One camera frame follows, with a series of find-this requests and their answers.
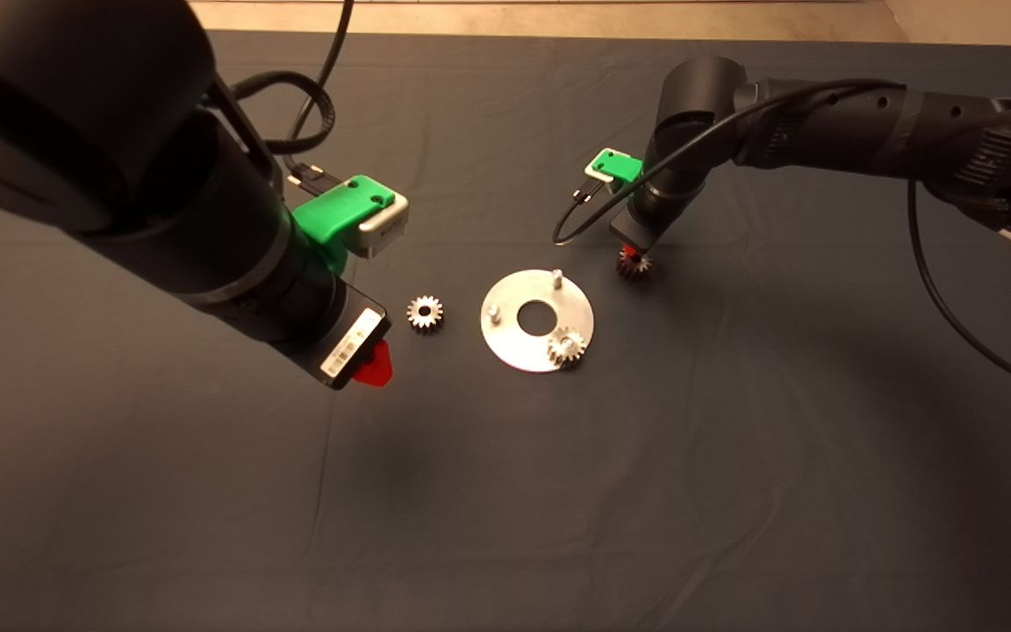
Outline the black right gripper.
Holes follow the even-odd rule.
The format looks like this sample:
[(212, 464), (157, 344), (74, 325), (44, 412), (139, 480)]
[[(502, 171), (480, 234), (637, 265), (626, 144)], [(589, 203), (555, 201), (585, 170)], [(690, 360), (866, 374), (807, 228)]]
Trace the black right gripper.
[(648, 253), (671, 224), (682, 215), (682, 205), (677, 203), (629, 203), (615, 213), (609, 229), (627, 249), (630, 267), (651, 267)]

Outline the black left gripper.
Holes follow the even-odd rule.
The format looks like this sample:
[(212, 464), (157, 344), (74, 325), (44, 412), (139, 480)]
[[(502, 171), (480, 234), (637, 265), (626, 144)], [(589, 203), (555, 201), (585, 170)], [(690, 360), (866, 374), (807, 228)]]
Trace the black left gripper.
[(383, 388), (393, 377), (391, 320), (385, 308), (352, 285), (340, 283), (332, 308), (316, 327), (272, 348), (333, 391), (354, 383)]

